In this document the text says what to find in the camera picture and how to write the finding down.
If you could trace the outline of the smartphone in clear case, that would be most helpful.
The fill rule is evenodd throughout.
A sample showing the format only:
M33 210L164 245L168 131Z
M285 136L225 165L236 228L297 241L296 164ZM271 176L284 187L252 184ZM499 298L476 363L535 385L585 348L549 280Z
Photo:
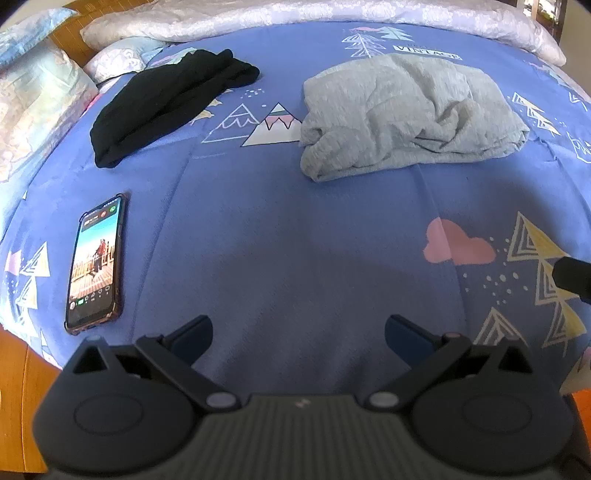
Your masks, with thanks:
M108 323L120 315L126 206L126 196L119 193L80 217L64 320L64 329L70 335Z

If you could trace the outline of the white floral duvet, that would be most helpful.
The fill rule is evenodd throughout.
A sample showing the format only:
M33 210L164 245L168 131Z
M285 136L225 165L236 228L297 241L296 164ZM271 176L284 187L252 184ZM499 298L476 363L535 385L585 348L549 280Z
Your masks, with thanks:
M314 21L413 24L459 31L526 50L562 67L554 38L517 8L499 1L152 1L105 14L81 29L97 51L124 38L188 42L238 30Z

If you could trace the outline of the blue printed bed quilt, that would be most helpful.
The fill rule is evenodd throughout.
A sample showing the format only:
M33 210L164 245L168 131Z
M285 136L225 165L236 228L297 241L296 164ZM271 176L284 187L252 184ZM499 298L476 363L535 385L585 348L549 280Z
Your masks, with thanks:
M207 314L197 368L239 395L360 396L405 370L387 347L401 314L479 344L520 338L566 392L590 385L590 308L551 278L590 257L590 105L534 55L414 25L305 23L165 49L231 50L259 68L197 119L96 167L100 95L34 176L1 242L1 324L63 365L69 269L82 214L127 197L120 317L112 344ZM297 127L304 81L376 53L444 56L487 73L530 129L518 153L470 165L311 181Z

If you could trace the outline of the black folded garment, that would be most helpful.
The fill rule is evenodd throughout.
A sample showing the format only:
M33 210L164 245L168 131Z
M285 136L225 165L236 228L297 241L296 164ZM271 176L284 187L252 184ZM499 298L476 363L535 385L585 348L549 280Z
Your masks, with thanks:
M228 89L249 86L259 68L231 50L195 50L176 64L144 70L98 114L90 130L95 165L113 168L204 111Z

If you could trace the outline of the light blue patterned pillow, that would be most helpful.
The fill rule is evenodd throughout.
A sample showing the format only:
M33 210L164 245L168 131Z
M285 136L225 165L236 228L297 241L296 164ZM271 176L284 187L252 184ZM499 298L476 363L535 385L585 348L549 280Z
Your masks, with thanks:
M1 181L44 159L98 90L50 35L76 12L52 8L1 32Z

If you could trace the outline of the wooden bed frame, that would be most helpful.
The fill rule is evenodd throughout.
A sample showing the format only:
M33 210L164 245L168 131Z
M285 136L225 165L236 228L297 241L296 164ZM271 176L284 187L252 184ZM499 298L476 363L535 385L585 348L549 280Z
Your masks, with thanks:
M59 374L28 344L1 329L1 471L40 474L47 466L33 438L34 414Z

